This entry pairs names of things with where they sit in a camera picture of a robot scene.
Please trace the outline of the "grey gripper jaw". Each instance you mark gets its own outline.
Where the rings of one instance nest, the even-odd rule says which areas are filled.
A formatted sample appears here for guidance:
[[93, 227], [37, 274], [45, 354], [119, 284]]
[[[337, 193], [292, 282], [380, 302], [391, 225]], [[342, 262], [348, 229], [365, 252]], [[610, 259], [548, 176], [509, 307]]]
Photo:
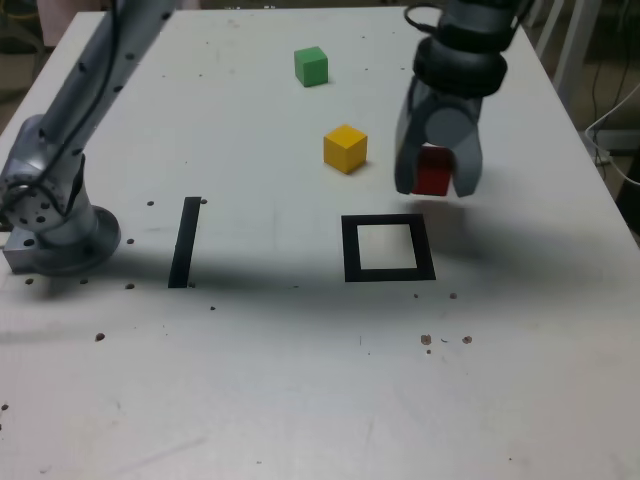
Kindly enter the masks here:
[[401, 110], [395, 138], [394, 180], [396, 190], [410, 194], [418, 176], [418, 159], [427, 142], [427, 123], [433, 111], [433, 99], [421, 101], [406, 98]]
[[429, 144], [452, 153], [453, 186], [457, 196], [462, 198], [474, 194], [483, 162], [478, 115], [453, 106], [439, 108], [426, 123], [426, 138]]

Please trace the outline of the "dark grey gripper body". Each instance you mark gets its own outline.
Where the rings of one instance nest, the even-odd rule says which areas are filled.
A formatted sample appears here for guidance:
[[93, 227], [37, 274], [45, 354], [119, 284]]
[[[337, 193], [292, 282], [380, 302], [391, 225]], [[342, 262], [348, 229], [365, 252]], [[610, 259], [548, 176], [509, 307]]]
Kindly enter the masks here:
[[463, 98], [443, 93], [431, 88], [418, 77], [413, 77], [406, 95], [406, 116], [413, 116], [424, 106], [431, 109], [446, 107], [460, 110], [474, 123], [478, 123], [482, 102], [481, 98]]

